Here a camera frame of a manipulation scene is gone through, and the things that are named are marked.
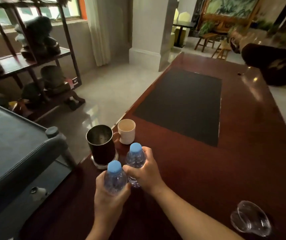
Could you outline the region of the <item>person's right forearm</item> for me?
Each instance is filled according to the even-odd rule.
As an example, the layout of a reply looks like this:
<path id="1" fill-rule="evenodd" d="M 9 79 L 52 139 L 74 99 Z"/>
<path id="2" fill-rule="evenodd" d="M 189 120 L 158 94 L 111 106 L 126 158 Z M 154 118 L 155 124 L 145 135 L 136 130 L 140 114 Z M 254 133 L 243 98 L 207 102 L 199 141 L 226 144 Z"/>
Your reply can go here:
<path id="1" fill-rule="evenodd" d="M 179 197 L 165 184 L 151 194 L 183 240 L 244 240 Z"/>

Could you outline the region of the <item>person's left hand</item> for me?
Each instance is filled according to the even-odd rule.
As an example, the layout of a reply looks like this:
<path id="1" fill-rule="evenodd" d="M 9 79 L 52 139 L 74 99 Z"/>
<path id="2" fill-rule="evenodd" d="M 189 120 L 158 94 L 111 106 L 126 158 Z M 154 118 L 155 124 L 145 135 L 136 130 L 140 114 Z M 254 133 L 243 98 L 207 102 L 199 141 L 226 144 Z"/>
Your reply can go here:
<path id="1" fill-rule="evenodd" d="M 110 194 L 104 187 L 103 171 L 96 178 L 96 191 L 94 195 L 95 216 L 120 216 L 126 201 L 117 201 L 116 195 Z"/>

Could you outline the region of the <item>framed landscape painting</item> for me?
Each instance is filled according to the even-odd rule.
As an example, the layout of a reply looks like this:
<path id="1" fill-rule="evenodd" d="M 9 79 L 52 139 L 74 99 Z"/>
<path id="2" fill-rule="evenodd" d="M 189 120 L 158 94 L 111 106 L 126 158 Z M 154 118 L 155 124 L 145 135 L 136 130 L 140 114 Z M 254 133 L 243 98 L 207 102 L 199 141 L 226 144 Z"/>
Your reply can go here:
<path id="1" fill-rule="evenodd" d="M 262 0 L 205 0 L 200 21 L 249 25 Z"/>

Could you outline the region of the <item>cream ceramic cup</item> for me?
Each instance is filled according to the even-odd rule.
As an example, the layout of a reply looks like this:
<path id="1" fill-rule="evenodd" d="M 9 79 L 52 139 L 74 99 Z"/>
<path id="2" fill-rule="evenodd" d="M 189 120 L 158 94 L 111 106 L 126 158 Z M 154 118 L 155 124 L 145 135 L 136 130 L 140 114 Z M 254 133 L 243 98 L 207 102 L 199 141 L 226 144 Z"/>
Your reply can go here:
<path id="1" fill-rule="evenodd" d="M 120 142 L 124 145 L 130 145 L 134 142 L 136 123 L 131 119 L 123 119 L 119 121 L 118 133 L 120 134 Z"/>

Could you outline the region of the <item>person's right hand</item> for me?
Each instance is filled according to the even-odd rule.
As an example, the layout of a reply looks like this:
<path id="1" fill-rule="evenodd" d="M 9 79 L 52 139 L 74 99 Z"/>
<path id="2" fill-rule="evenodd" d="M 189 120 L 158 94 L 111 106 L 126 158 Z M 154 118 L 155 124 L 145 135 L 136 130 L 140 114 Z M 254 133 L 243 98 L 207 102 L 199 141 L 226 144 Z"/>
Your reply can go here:
<path id="1" fill-rule="evenodd" d="M 134 178 L 142 189 L 156 198 L 158 195 L 168 189 L 165 182 L 162 180 L 157 163 L 153 157 L 152 149 L 146 146 L 142 147 L 146 161 L 144 166 L 141 168 L 140 178 Z"/>

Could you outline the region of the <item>clear drinking glass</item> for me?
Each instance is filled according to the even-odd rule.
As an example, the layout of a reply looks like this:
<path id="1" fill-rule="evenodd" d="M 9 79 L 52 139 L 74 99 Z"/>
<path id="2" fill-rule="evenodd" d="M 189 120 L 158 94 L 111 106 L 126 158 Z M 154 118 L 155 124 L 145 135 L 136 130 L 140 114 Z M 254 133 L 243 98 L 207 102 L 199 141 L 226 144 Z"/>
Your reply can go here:
<path id="1" fill-rule="evenodd" d="M 233 227 L 241 233 L 267 237 L 272 233 L 272 225 L 265 212 L 250 201 L 241 201 L 230 215 Z"/>

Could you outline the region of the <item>yellow chair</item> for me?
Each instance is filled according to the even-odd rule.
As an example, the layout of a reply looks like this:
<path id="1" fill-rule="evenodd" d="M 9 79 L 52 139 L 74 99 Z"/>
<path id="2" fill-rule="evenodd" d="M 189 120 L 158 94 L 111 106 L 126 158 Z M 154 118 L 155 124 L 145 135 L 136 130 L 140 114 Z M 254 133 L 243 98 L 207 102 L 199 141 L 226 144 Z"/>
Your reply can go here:
<path id="1" fill-rule="evenodd" d="M 187 24 L 190 17 L 191 15 L 188 12 L 179 13 L 178 9 L 176 9 L 173 23 L 178 24 L 183 22 L 184 24 Z M 186 27 L 173 25 L 171 31 L 171 45 L 182 48 L 184 46 L 187 31 L 189 31 L 189 29 Z"/>

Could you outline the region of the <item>window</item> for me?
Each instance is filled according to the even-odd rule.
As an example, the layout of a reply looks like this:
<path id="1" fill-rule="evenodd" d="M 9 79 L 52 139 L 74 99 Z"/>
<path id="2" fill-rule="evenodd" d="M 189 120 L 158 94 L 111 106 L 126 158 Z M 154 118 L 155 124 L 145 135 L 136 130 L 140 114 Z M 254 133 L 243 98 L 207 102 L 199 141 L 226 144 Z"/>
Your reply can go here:
<path id="1" fill-rule="evenodd" d="M 67 20 L 85 19 L 84 0 L 0 0 L 0 25 L 2 28 L 9 28 L 17 24 L 11 9 L 14 5 L 24 22 L 37 16 L 59 22 L 61 13 L 58 4 L 63 4 L 62 12 Z"/>

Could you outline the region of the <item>small black table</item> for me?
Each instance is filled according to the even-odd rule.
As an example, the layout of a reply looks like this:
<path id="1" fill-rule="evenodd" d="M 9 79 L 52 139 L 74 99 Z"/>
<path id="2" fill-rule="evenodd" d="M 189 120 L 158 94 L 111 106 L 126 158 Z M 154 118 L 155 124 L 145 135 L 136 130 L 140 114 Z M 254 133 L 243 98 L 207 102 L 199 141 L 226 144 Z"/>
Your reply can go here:
<path id="1" fill-rule="evenodd" d="M 195 22 L 189 22 L 189 21 L 179 21 L 179 20 L 175 20 L 173 22 L 173 26 L 178 28 L 178 34 L 176 34 L 176 31 L 174 32 L 175 34 L 175 41 L 174 41 L 174 46 L 177 47 L 177 48 L 183 48 L 183 44 L 180 44 L 180 39 L 181 39 L 181 36 L 182 36 L 182 32 L 183 32 L 183 29 L 186 28 L 186 29 L 192 29 L 194 28 L 196 25 Z"/>

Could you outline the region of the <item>person's left forearm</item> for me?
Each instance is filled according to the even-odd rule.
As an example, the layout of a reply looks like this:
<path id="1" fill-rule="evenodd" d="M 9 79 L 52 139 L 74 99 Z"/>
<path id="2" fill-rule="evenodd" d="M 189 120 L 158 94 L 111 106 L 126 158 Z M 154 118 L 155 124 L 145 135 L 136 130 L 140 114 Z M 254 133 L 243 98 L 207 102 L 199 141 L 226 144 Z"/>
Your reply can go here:
<path id="1" fill-rule="evenodd" d="M 95 216 L 92 229 L 85 240 L 108 240 L 120 216 Z"/>

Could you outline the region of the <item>dark metal mug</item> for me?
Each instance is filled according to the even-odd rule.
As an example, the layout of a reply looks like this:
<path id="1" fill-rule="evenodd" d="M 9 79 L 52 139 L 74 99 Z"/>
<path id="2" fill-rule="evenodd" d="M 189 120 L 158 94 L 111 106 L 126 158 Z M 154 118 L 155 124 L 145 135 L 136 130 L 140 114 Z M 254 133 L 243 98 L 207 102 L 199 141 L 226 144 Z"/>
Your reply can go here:
<path id="1" fill-rule="evenodd" d="M 92 153 L 94 163 L 98 168 L 106 168 L 113 161 L 118 160 L 115 143 L 120 139 L 118 132 L 113 132 L 107 125 L 96 125 L 89 129 L 86 140 Z"/>

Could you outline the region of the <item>wooden stool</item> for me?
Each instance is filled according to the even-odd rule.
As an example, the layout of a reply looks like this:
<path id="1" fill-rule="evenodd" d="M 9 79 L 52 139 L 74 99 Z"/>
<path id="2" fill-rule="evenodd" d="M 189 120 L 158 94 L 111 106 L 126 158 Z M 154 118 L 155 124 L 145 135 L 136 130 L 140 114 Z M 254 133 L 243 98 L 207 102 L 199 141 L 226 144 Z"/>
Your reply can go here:
<path id="1" fill-rule="evenodd" d="M 214 56 L 217 54 L 216 59 L 221 59 L 221 60 L 227 60 L 229 52 L 232 51 L 232 48 L 230 44 L 228 43 L 227 40 L 221 40 L 220 44 L 218 45 L 217 49 L 211 56 L 211 58 L 214 58 Z"/>
<path id="2" fill-rule="evenodd" d="M 211 48 L 214 48 L 215 41 L 219 37 L 217 33 L 206 33 L 203 35 L 199 35 L 199 40 L 194 48 L 194 50 L 197 50 L 199 46 L 202 46 L 201 52 L 204 52 L 205 47 L 207 47 L 207 44 L 212 44 Z"/>

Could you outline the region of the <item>blue-capped water bottle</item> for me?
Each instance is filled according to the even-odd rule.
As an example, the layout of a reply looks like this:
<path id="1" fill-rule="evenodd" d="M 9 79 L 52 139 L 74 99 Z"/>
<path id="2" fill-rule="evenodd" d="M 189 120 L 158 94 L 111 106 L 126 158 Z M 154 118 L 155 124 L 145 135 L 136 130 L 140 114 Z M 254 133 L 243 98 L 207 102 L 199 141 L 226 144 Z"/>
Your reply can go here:
<path id="1" fill-rule="evenodd" d="M 113 160 L 108 164 L 104 175 L 104 187 L 113 195 L 117 195 L 127 185 L 128 178 L 119 161 Z"/>
<path id="2" fill-rule="evenodd" d="M 144 166 L 145 161 L 146 156 L 141 144 L 137 142 L 132 143 L 126 156 L 126 165 L 139 169 Z"/>

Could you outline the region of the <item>green potted plant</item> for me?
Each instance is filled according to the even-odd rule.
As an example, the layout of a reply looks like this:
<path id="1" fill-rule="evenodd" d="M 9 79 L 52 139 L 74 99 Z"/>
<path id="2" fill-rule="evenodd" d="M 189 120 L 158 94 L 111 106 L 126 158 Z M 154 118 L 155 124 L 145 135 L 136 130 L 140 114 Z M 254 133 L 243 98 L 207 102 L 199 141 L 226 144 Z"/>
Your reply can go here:
<path id="1" fill-rule="evenodd" d="M 199 30 L 199 36 L 203 36 L 205 34 L 211 33 L 215 29 L 215 22 L 208 20 L 202 23 L 200 30 Z"/>

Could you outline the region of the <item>dark wooden display shelf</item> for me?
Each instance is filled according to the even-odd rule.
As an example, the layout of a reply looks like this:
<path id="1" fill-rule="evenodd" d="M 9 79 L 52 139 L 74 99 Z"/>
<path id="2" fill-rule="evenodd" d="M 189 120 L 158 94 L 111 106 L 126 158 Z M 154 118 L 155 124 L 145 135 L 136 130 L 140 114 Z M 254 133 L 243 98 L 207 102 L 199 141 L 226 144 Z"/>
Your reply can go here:
<path id="1" fill-rule="evenodd" d="M 62 12 L 62 5 L 63 4 L 58 4 L 68 48 L 63 48 L 60 46 L 61 53 L 55 56 L 50 56 L 45 59 L 34 58 L 33 61 L 26 60 L 22 56 L 21 52 L 16 52 L 14 50 L 8 36 L 5 34 L 4 28 L 2 28 L 0 25 L 0 34 L 11 53 L 8 56 L 0 57 L 0 64 L 4 69 L 4 73 L 0 76 L 0 81 L 11 77 L 15 80 L 21 91 L 25 84 L 34 82 L 37 85 L 42 97 L 46 101 L 45 104 L 42 104 L 37 109 L 28 109 L 23 100 L 19 98 L 17 101 L 13 102 L 13 106 L 11 106 L 11 103 L 9 102 L 7 105 L 5 105 L 5 108 L 8 108 L 12 112 L 16 112 L 18 115 L 31 121 L 38 120 L 50 110 L 61 104 L 66 104 L 69 109 L 75 111 L 86 102 L 85 99 L 79 97 L 75 92 L 75 89 L 82 84 L 82 81 L 66 23 L 66 18 Z M 26 31 L 24 21 L 21 20 L 15 6 L 16 5 L 14 5 L 14 7 L 11 9 L 16 16 L 17 24 L 22 29 L 25 39 L 29 43 L 30 37 L 25 34 Z M 71 90 L 52 97 L 45 94 L 44 82 L 41 78 L 40 70 L 42 67 L 47 65 L 56 65 L 61 68 L 63 75 L 65 76 L 65 80 L 71 86 Z"/>

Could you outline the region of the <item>white curtain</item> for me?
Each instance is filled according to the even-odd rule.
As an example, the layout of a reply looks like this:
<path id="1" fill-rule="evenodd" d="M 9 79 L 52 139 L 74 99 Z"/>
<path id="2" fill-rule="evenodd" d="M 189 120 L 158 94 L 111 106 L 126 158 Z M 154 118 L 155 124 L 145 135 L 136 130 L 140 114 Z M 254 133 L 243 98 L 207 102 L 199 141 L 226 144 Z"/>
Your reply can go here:
<path id="1" fill-rule="evenodd" d="M 107 65 L 111 49 L 105 0 L 85 0 L 85 9 L 96 65 Z"/>

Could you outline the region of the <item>black table mat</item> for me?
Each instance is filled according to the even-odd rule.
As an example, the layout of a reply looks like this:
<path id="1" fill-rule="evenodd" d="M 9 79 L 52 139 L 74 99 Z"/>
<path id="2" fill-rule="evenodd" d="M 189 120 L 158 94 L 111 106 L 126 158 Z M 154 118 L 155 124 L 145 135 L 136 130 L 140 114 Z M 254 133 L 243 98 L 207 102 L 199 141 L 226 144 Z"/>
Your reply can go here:
<path id="1" fill-rule="evenodd" d="M 222 80 L 171 68 L 134 112 L 136 117 L 217 147 Z"/>

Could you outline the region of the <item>grey service cart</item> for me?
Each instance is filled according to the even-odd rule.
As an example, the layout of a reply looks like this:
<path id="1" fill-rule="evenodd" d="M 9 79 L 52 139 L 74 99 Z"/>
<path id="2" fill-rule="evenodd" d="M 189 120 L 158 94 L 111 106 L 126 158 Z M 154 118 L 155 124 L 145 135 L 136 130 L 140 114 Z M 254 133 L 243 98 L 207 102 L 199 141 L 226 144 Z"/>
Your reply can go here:
<path id="1" fill-rule="evenodd" d="M 0 240 L 19 240 L 24 223 L 76 166 L 56 127 L 0 106 Z"/>

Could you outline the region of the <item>white round coaster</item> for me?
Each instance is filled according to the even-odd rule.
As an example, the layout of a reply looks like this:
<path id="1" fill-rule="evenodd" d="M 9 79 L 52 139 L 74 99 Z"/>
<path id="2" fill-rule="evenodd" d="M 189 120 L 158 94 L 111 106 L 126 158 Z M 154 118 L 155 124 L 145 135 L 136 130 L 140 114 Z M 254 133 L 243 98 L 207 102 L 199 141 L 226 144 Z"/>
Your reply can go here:
<path id="1" fill-rule="evenodd" d="M 115 156 L 113 158 L 113 161 L 118 161 L 118 158 L 119 158 L 119 154 L 117 151 L 115 151 Z M 91 155 L 90 159 L 92 160 L 94 166 L 99 169 L 99 170 L 106 170 L 108 168 L 108 164 L 109 162 L 106 164 L 106 165 L 102 165 L 102 164 L 97 164 L 96 161 L 94 160 L 94 157 L 93 155 Z"/>

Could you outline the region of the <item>large dark ornamental stone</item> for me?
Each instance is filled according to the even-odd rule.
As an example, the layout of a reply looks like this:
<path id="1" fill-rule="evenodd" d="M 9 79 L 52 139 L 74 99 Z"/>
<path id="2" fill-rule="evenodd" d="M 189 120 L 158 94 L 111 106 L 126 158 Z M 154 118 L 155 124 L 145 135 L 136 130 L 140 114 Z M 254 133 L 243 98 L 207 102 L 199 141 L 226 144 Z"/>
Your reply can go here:
<path id="1" fill-rule="evenodd" d="M 20 50 L 22 56 L 29 61 L 34 58 L 45 59 L 61 53 L 60 45 L 56 39 L 50 36 L 52 24 L 47 16 L 37 16 L 31 20 L 24 22 L 25 34 L 30 37 L 28 43 L 20 26 L 15 26 L 17 36 L 15 40 L 22 44 Z"/>

